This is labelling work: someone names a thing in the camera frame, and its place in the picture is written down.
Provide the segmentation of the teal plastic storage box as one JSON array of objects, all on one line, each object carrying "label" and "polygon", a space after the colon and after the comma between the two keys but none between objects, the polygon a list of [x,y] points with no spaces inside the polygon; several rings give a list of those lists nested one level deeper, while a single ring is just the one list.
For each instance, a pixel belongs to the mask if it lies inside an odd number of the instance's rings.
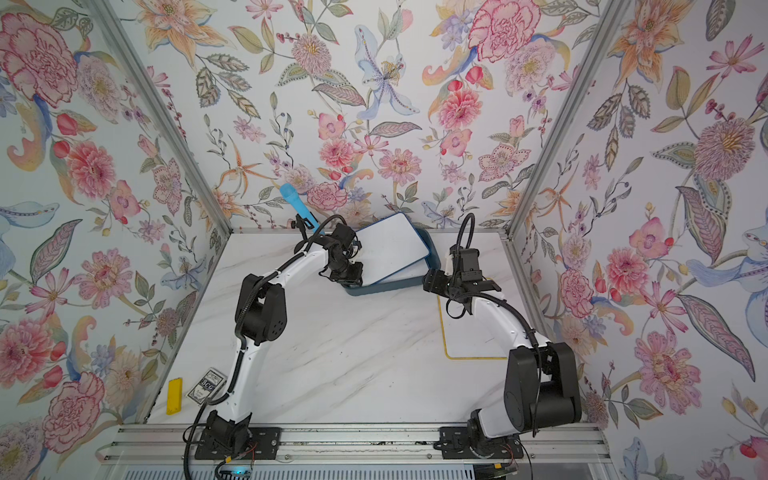
[{"label": "teal plastic storage box", "polygon": [[[415,227],[418,234],[421,236],[421,238],[425,241],[427,246],[430,248],[430,254],[427,258],[427,262],[429,264],[429,269],[440,269],[441,268],[441,261],[439,259],[439,255],[437,253],[437,249],[434,245],[434,242],[432,241],[432,238],[429,234],[429,232],[425,229],[417,228]],[[392,282],[392,283],[385,283],[385,284],[375,284],[369,287],[346,287],[345,291],[348,295],[359,297],[364,295],[372,295],[372,294],[378,294],[378,293],[384,293],[389,291],[395,291],[395,290],[401,290],[401,289],[407,289],[411,287],[421,287],[422,286],[422,279],[421,278],[414,278],[411,280],[405,280],[400,282]]]}]

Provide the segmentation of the blue-framed whiteboard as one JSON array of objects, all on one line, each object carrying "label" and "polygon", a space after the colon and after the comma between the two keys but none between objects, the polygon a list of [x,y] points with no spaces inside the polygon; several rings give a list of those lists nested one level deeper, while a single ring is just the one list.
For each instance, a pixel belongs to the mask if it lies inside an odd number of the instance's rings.
[{"label": "blue-framed whiteboard", "polygon": [[363,287],[422,259],[430,248],[403,213],[391,215],[357,231],[362,248],[355,260],[363,264]]},{"label": "blue-framed whiteboard", "polygon": [[423,277],[429,270],[429,264],[427,259],[419,260],[406,268],[403,268],[392,275],[385,277],[379,281],[379,284],[400,282],[405,280],[411,280],[414,278]]}]

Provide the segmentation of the yellow-framed whiteboard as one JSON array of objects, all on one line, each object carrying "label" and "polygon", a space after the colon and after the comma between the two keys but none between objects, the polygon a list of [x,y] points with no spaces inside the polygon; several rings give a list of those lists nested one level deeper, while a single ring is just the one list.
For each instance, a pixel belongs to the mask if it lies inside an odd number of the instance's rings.
[{"label": "yellow-framed whiteboard", "polygon": [[475,316],[455,319],[446,310],[447,299],[437,296],[443,350],[449,360],[505,360],[507,353]]}]

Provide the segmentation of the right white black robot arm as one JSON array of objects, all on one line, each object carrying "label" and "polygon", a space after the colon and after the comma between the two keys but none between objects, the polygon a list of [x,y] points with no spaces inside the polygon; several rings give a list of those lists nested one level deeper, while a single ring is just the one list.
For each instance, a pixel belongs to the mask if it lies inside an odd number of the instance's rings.
[{"label": "right white black robot arm", "polygon": [[459,306],[454,320],[477,320],[507,352],[501,399],[470,414],[463,444],[480,458],[502,451],[515,459],[525,451],[522,434],[581,421],[575,352],[536,331],[483,274],[480,251],[472,246],[475,225],[475,216],[467,215],[449,249],[448,268],[430,269],[423,289],[442,297],[447,307]]}]

